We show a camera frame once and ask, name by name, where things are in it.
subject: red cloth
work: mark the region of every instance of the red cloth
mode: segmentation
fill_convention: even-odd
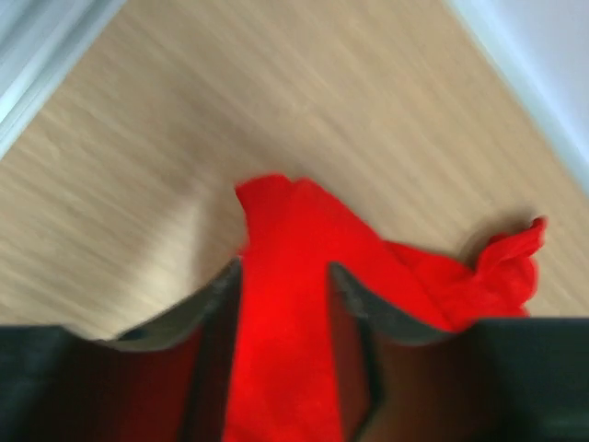
[[[311,180],[271,175],[237,187],[248,224],[243,296],[225,442],[342,441],[329,334],[328,263],[416,318],[458,332],[524,316],[536,289],[530,256],[545,221],[491,239],[470,270],[385,242]]]

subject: red fabric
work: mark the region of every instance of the red fabric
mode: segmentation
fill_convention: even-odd
[[[281,175],[237,187],[248,225],[243,296],[225,442],[341,441],[329,334],[328,263],[409,314],[458,332],[489,316],[523,316],[536,289],[530,256],[542,218],[492,238],[475,271],[385,242],[311,180]]]

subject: light wood tabletop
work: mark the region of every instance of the light wood tabletop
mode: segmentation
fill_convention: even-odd
[[[467,259],[549,218],[537,315],[589,312],[589,204],[439,0],[130,0],[0,162],[0,320],[107,337],[245,238],[236,180],[310,176]]]

